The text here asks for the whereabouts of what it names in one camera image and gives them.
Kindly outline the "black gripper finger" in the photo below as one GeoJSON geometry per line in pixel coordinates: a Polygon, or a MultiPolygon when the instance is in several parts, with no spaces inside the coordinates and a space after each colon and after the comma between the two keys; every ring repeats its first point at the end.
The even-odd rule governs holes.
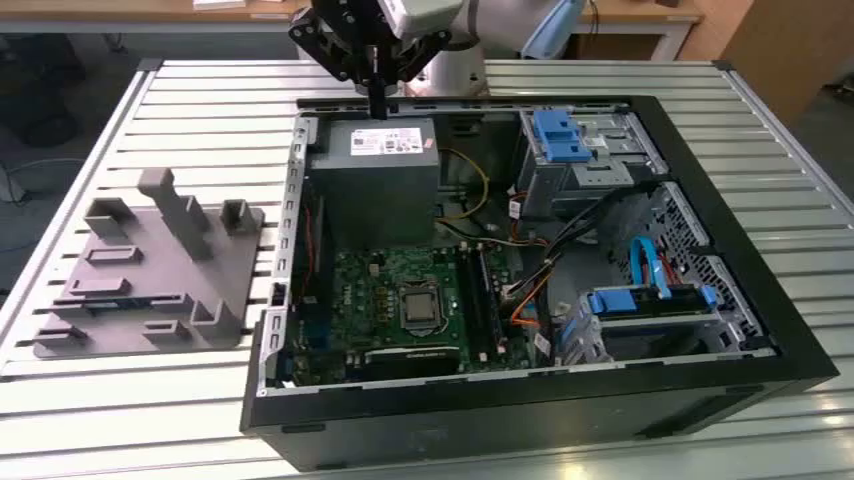
{"type": "Polygon", "coordinates": [[[288,36],[334,79],[352,82],[356,92],[366,97],[369,116],[376,119],[376,46],[348,45],[312,7],[294,14],[288,36]]]}
{"type": "Polygon", "coordinates": [[[440,30],[420,37],[409,47],[401,48],[400,41],[385,41],[376,46],[376,118],[388,114],[386,88],[396,88],[398,82],[411,81],[427,63],[444,49],[451,40],[451,32],[440,30]]]}

